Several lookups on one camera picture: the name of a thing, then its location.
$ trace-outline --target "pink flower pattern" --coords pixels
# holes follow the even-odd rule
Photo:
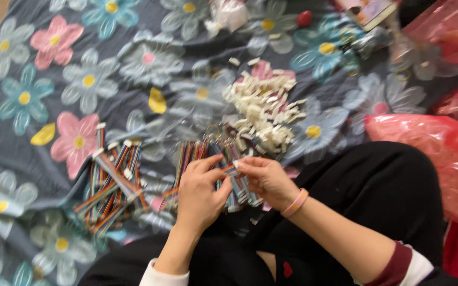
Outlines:
[[[86,157],[95,152],[98,123],[97,114],[90,114],[80,121],[68,111],[58,116],[60,137],[50,148],[50,155],[56,162],[67,161],[68,177],[71,180],[77,176]]]
[[[251,75],[253,77],[257,77],[259,78],[260,80],[264,80],[264,79],[271,79],[271,78],[274,78],[274,77],[277,77],[277,76],[288,76],[289,79],[294,79],[296,80],[296,74],[294,71],[292,70],[284,70],[284,73],[283,74],[273,74],[273,69],[271,68],[271,66],[268,68],[268,70],[266,70],[266,65],[267,64],[270,64],[269,62],[267,61],[263,61],[263,60],[260,60],[257,64],[253,65],[252,66],[252,72],[251,72]],[[243,81],[243,77],[240,77],[239,79],[236,80],[236,82],[242,82]],[[288,105],[288,102],[286,101],[279,109],[280,112],[283,111],[283,109]]]
[[[47,30],[38,30],[31,37],[31,47],[38,50],[35,66],[39,70],[47,69],[54,60],[62,66],[66,66],[72,59],[73,50],[70,45],[75,42],[84,27],[80,24],[67,25],[67,21],[61,15],[55,16]]]

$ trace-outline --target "red egg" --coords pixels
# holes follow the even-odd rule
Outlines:
[[[310,25],[310,22],[312,21],[312,12],[307,10],[303,11],[298,15],[296,18],[296,23],[298,23],[298,26],[300,27],[307,27]]]

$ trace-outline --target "hand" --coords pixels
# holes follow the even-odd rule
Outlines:
[[[238,160],[238,171],[248,177],[248,188],[275,210],[285,211],[300,194],[279,162],[260,157]]]
[[[178,193],[176,229],[200,236],[220,215],[232,192],[231,179],[221,169],[212,169],[222,155],[211,156],[188,164],[181,176]],[[213,184],[224,180],[215,192]]]

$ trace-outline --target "red heart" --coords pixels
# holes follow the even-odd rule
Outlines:
[[[289,278],[293,274],[293,270],[291,269],[291,265],[287,261],[284,261],[284,276]]]

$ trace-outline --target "pile of white connectors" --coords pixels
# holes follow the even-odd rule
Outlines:
[[[240,62],[236,58],[229,60],[235,66]],[[287,146],[292,143],[294,134],[286,125],[305,118],[306,114],[300,106],[306,99],[288,104],[289,91],[296,85],[296,80],[284,74],[284,70],[272,70],[269,62],[259,58],[248,62],[249,66],[263,64],[264,75],[267,79],[259,79],[247,71],[241,75],[243,80],[236,81],[224,92],[226,101],[234,104],[243,119],[231,125],[238,130],[236,143],[240,151],[247,149],[245,141],[258,139],[259,145],[269,152],[285,153]]]

